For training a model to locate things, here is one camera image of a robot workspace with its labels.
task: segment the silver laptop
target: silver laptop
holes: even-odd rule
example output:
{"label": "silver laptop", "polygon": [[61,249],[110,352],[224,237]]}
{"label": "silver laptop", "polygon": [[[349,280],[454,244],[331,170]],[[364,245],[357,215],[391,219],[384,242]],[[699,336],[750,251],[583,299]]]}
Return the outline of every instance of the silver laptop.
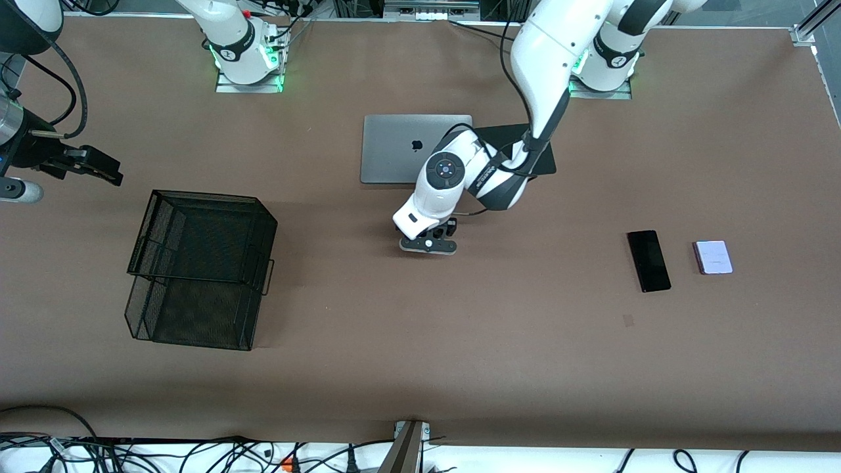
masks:
{"label": "silver laptop", "polygon": [[470,115],[368,115],[362,130],[365,184],[415,183],[426,159],[453,125]]}

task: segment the wire mesh basket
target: wire mesh basket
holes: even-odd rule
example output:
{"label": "wire mesh basket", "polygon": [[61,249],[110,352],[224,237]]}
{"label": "wire mesh basket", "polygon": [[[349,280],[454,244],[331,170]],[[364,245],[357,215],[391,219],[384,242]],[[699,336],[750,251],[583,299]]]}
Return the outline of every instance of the wire mesh basket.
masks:
{"label": "wire mesh basket", "polygon": [[131,336],[250,350],[277,228],[252,197],[152,191],[129,263]]}

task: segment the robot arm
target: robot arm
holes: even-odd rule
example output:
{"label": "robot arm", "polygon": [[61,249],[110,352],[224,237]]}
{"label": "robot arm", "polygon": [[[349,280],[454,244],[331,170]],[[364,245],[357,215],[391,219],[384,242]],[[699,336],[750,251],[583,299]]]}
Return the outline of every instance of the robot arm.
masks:
{"label": "robot arm", "polygon": [[537,5],[511,47],[514,77],[532,117],[530,130],[513,146],[510,158],[483,146],[471,130],[445,136],[421,169],[415,192],[394,214],[394,223],[409,239],[447,221],[464,189],[489,210],[516,204],[566,111],[573,65],[611,6],[611,0],[543,0]]}
{"label": "robot arm", "polygon": [[280,66],[278,27],[246,18],[236,0],[176,0],[198,22],[216,65],[231,82],[253,84]]}
{"label": "robot arm", "polygon": [[671,8],[706,0],[542,0],[511,47],[511,65],[531,115],[530,130],[508,158],[471,130],[451,133],[420,171],[415,192],[393,221],[410,240],[447,222],[466,189],[488,210],[507,210],[526,189],[569,104],[576,73],[598,90],[618,88],[632,73],[648,31]]}

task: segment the black smartphone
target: black smartphone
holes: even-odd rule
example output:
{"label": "black smartphone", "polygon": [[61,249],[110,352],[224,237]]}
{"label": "black smartphone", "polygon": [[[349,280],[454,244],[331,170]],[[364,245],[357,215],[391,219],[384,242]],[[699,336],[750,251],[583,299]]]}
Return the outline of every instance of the black smartphone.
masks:
{"label": "black smartphone", "polygon": [[634,266],[637,267],[639,285],[643,292],[672,289],[660,240],[654,230],[632,231],[628,233],[628,243],[631,245]]}

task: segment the brown table surface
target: brown table surface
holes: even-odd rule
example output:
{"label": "brown table surface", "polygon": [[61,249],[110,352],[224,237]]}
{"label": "brown table surface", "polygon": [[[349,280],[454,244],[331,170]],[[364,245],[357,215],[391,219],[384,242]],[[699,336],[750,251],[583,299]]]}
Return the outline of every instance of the brown table surface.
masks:
{"label": "brown table surface", "polygon": [[[125,181],[13,173],[46,196],[0,205],[3,405],[72,407],[122,437],[362,441],[418,417],[452,444],[840,444],[841,133],[784,30],[656,29],[634,100],[574,100],[558,174],[463,218],[451,258],[397,248],[410,189],[360,184],[362,119],[524,120],[494,43],[443,22],[317,23],[283,93],[242,95],[213,92],[201,39],[188,19],[67,20],[90,100],[73,142]],[[45,118],[66,105],[32,68],[23,91]],[[250,353],[130,337],[152,189],[251,195],[278,219]],[[672,290],[638,288],[625,233],[645,229]],[[703,239],[727,241],[734,274],[699,274]],[[82,433],[33,413],[0,419],[13,428]]]}

